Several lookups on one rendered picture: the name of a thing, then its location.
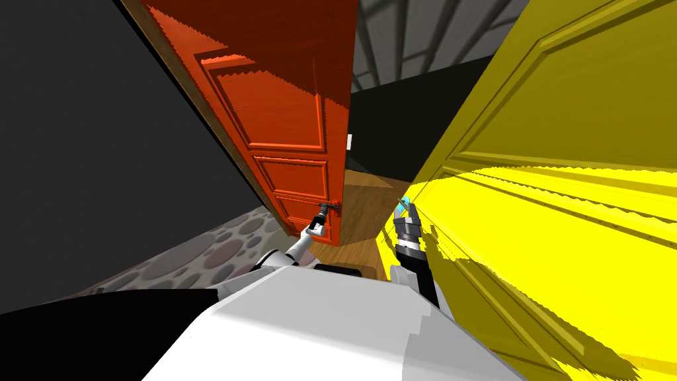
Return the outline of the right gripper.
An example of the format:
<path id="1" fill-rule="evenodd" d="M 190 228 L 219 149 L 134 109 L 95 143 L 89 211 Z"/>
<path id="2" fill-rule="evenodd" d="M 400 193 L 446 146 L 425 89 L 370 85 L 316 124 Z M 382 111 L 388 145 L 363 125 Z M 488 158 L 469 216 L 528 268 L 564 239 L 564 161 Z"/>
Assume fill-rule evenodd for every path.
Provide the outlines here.
<path id="1" fill-rule="evenodd" d="M 393 223 L 395 225 L 420 226 L 421 222 L 415 204 L 399 203 L 393 214 Z"/>

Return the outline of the orange panelled door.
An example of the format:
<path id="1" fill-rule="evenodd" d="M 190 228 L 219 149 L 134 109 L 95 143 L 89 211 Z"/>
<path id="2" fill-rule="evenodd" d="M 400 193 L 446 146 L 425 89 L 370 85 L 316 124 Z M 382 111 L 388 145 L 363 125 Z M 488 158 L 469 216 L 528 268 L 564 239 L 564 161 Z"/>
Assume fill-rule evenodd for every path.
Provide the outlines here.
<path id="1" fill-rule="evenodd" d="M 359 0 L 140 0 L 271 212 L 340 205 Z"/>

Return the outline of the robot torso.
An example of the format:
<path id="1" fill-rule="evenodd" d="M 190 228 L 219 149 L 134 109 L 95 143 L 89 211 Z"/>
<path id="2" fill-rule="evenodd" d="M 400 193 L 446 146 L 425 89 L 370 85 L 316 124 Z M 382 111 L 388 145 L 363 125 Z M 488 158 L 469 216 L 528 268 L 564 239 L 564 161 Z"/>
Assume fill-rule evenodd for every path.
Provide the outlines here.
<path id="1" fill-rule="evenodd" d="M 285 266 L 214 290 L 142 381 L 527 381 L 406 283 Z"/>

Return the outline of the yellow panelled door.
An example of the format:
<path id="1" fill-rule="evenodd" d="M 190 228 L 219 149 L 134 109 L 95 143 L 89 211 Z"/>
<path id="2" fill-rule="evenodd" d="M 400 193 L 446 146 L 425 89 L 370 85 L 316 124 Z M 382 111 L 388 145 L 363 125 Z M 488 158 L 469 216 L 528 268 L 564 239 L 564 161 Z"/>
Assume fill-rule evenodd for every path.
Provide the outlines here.
<path id="1" fill-rule="evenodd" d="M 492 55 L 406 195 L 456 321 L 527 381 L 677 381 L 677 0 L 459 0 Z"/>

